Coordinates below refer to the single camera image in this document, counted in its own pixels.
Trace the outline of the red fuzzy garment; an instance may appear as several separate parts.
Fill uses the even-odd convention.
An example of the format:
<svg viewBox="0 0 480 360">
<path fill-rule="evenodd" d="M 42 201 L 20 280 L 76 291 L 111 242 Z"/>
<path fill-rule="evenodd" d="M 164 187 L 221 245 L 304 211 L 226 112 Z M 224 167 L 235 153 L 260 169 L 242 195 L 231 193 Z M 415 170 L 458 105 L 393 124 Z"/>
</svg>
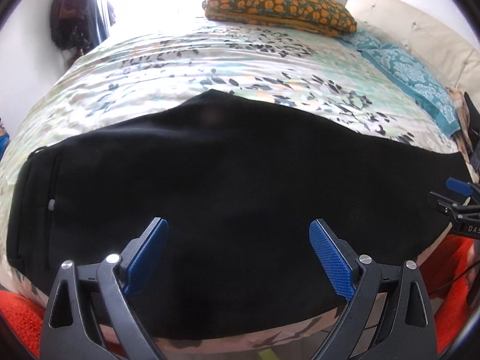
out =
<svg viewBox="0 0 480 360">
<path fill-rule="evenodd" d="M 478 267 L 474 241 L 447 235 L 421 265 L 425 286 L 432 299 L 442 304 L 434 314 L 438 351 L 442 352 L 456 338 L 472 314 L 467 303 L 470 282 Z M 11 292 L 1 291 L 1 358 L 37 359 L 44 310 L 34 302 Z"/>
</svg>

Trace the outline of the black pants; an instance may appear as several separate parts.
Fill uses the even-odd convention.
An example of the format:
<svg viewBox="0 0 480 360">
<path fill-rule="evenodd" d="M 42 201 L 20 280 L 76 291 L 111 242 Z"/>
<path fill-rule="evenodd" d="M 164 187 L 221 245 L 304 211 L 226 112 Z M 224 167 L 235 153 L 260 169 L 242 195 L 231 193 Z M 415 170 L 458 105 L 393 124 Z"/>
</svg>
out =
<svg viewBox="0 0 480 360">
<path fill-rule="evenodd" d="M 99 262 L 165 219 L 168 244 L 131 302 L 152 336 L 174 340 L 331 311 L 342 300 L 310 245 L 313 220 L 401 264 L 447 227 L 427 195 L 470 179 L 459 153 L 215 90 L 27 154 L 6 213 L 9 264 L 48 293 L 63 261 Z"/>
</svg>

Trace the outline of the cream headboard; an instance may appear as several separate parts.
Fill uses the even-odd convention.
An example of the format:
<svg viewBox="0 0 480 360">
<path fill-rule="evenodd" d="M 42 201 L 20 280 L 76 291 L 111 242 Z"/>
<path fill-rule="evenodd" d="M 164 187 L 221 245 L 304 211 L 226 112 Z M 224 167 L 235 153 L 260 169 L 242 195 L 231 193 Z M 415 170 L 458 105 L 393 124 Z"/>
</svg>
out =
<svg viewBox="0 0 480 360">
<path fill-rule="evenodd" d="M 418 59 L 443 85 L 479 106 L 479 50 L 456 31 L 400 0 L 346 0 L 360 28 Z"/>
</svg>

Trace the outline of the orange floral pillow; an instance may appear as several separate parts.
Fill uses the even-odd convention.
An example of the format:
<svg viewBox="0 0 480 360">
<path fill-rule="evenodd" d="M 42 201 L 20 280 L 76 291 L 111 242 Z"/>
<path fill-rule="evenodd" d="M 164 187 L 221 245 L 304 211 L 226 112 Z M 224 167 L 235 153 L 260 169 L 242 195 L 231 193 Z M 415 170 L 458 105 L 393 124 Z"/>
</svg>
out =
<svg viewBox="0 0 480 360">
<path fill-rule="evenodd" d="M 350 12 L 333 0 L 205 0 L 207 19 L 296 29 L 341 38 L 357 31 Z"/>
</svg>

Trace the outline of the teal patterned cloth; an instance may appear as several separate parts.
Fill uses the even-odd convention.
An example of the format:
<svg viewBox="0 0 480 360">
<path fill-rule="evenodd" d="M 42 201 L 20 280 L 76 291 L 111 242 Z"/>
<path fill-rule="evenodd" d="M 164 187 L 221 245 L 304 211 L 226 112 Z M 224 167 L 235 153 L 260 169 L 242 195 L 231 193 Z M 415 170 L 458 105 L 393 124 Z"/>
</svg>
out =
<svg viewBox="0 0 480 360">
<path fill-rule="evenodd" d="M 456 108 L 447 90 L 434 75 L 406 50 L 383 43 L 360 29 L 339 39 L 361 53 L 372 65 L 426 111 L 447 136 L 461 129 Z"/>
</svg>

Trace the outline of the floral patterned bedsheet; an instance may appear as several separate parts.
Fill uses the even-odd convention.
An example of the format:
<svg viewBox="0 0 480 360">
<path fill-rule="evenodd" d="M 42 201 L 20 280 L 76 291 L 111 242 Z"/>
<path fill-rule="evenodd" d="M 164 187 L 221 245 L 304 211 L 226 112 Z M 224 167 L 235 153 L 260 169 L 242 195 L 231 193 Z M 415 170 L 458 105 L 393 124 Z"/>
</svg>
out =
<svg viewBox="0 0 480 360">
<path fill-rule="evenodd" d="M 31 107 L 1 160 L 1 285 L 40 307 L 47 303 L 49 292 L 7 261 L 6 213 L 28 149 L 167 111 L 209 90 L 305 111 L 363 135 L 461 154 L 412 97 L 333 38 L 204 19 L 167 33 L 112 37 L 79 58 Z M 326 336 L 341 300 L 314 318 L 262 331 L 153 338 L 172 358 L 253 358 L 263 349 L 298 358 Z"/>
</svg>

